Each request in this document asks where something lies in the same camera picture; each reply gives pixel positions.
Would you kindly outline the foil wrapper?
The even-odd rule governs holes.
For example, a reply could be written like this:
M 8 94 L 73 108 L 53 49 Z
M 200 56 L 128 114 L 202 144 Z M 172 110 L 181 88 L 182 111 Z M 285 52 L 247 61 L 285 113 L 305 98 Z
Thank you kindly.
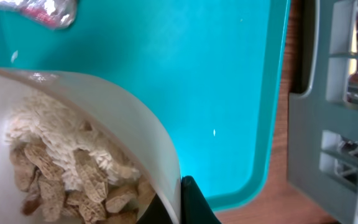
M 76 18 L 77 0 L 0 0 L 0 10 L 15 11 L 51 29 L 65 29 Z

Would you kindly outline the white bowl with peanuts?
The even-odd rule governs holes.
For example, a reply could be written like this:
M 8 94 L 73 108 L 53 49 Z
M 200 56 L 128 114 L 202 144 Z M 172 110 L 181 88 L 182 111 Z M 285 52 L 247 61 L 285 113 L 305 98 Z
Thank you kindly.
M 0 68 L 0 223 L 180 223 L 180 166 L 156 115 L 91 75 Z

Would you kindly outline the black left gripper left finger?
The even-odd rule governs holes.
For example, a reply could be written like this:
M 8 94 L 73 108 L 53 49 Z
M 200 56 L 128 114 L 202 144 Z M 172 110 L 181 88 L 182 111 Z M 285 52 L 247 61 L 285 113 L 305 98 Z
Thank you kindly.
M 153 198 L 137 224 L 172 224 L 170 216 L 158 195 Z

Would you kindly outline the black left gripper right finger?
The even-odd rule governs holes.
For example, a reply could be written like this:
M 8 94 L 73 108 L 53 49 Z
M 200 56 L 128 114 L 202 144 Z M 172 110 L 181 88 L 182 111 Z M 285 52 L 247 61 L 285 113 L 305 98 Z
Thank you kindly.
M 189 175 L 181 179 L 181 219 L 184 224 L 221 224 Z

